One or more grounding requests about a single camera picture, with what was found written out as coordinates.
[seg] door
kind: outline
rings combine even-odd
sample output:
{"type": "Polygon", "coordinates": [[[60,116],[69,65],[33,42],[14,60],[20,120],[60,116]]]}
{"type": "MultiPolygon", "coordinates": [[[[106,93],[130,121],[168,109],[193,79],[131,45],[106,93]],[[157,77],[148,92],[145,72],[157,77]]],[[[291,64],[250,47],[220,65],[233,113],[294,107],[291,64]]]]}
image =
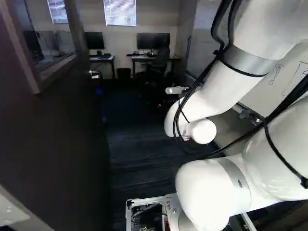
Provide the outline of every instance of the door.
{"type": "Polygon", "coordinates": [[[38,95],[0,11],[0,184],[54,230],[109,230],[108,146],[76,3],[65,5],[79,62],[38,95]]]}

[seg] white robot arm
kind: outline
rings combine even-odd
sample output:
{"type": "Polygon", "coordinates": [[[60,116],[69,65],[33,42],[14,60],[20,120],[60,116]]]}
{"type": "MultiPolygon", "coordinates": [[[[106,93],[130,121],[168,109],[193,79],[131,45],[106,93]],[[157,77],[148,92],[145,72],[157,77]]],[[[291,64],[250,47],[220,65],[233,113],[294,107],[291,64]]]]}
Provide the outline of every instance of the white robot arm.
{"type": "MultiPolygon", "coordinates": [[[[206,119],[232,108],[296,44],[308,39],[307,0],[251,0],[234,33],[234,43],[213,66],[202,90],[195,92],[179,117],[181,136],[200,144],[216,135],[206,119]]],[[[173,137],[175,103],[165,119],[173,137]]],[[[176,189],[186,216],[199,231],[220,231],[229,217],[280,201],[308,199],[308,99],[280,114],[269,125],[277,152],[262,129],[241,154],[185,164],[176,189]]]]}

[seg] window blind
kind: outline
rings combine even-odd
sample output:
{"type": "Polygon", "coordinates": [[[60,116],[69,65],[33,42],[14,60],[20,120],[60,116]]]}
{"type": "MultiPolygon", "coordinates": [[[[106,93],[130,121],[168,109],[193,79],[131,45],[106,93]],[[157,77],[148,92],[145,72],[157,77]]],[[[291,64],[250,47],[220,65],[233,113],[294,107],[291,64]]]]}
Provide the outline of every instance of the window blind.
{"type": "Polygon", "coordinates": [[[47,0],[52,23],[68,23],[64,0],[47,0]]]}
{"type": "Polygon", "coordinates": [[[136,0],[103,0],[107,26],[137,26],[136,0]]]}

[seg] carpet floor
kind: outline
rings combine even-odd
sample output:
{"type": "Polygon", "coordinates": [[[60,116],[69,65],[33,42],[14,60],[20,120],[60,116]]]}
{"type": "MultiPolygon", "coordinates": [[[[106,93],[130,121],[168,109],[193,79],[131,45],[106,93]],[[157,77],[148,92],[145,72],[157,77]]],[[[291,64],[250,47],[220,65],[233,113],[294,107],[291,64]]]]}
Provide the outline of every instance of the carpet floor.
{"type": "MultiPolygon", "coordinates": [[[[103,114],[110,152],[113,229],[123,231],[126,200],[174,193],[177,170],[195,156],[183,153],[165,134],[165,113],[146,105],[134,88],[110,90],[103,114]]],[[[216,149],[211,143],[205,154],[216,149]]]]}

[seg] trash can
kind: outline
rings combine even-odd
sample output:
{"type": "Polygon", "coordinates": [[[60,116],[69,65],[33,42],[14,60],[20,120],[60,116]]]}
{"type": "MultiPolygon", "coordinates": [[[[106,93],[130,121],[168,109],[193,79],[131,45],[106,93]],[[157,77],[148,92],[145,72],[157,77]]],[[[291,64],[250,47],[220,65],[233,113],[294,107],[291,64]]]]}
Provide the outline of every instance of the trash can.
{"type": "Polygon", "coordinates": [[[117,77],[120,82],[129,82],[130,80],[130,68],[118,68],[117,77]]]}

